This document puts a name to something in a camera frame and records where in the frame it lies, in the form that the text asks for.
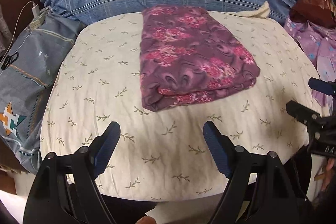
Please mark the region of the dark red cloth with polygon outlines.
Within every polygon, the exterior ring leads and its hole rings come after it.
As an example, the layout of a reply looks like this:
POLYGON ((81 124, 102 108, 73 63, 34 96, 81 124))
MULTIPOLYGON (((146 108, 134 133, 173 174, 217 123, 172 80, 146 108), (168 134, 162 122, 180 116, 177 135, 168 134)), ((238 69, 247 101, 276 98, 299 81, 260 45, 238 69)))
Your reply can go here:
POLYGON ((296 23, 310 21, 325 28, 335 28, 335 3, 331 0, 298 0, 289 18, 296 23))

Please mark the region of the cream leaf-print pillow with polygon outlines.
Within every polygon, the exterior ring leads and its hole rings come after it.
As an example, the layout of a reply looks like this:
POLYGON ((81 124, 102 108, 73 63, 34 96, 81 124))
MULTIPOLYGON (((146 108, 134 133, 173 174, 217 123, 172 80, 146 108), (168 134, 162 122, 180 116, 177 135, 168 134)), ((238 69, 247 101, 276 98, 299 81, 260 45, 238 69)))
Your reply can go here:
POLYGON ((121 137, 96 184, 103 194, 131 200, 177 201, 221 193, 219 173, 203 138, 213 121, 234 144, 282 161, 309 141, 306 128, 286 113, 294 100, 329 115, 312 96, 314 65, 269 6, 211 15, 246 47, 261 73, 256 85, 233 96, 157 113, 141 105, 139 52, 142 15, 123 14, 80 32, 63 61, 43 117, 41 154, 74 153, 101 135, 110 122, 121 137))

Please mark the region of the purple pink floral garment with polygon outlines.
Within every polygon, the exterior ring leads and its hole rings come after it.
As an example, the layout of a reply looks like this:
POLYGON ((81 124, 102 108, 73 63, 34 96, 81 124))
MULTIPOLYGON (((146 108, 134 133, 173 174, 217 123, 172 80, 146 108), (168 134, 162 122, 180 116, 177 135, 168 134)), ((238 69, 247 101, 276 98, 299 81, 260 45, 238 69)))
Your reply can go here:
POLYGON ((142 107, 158 112, 213 102, 253 87, 252 54, 205 9, 159 5, 142 12, 142 107))

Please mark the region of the black binder clip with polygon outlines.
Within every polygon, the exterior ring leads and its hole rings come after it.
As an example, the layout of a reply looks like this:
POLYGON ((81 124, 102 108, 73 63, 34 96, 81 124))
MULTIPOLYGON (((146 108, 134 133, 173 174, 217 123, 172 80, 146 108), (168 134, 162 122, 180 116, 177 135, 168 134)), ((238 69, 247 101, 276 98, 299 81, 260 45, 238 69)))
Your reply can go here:
POLYGON ((5 60, 1 65, 1 69, 4 71, 6 70, 12 63, 14 63, 19 57, 19 53, 15 52, 13 55, 7 55, 5 60))

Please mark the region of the lilac floral garment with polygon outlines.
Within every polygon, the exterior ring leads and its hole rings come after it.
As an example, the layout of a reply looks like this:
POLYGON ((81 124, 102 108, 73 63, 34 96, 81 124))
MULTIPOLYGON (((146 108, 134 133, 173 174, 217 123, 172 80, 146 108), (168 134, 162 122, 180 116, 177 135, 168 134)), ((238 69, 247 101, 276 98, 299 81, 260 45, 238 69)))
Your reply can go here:
POLYGON ((335 81, 335 28, 325 28, 310 21, 293 22, 287 18, 284 29, 307 55, 319 78, 335 81))

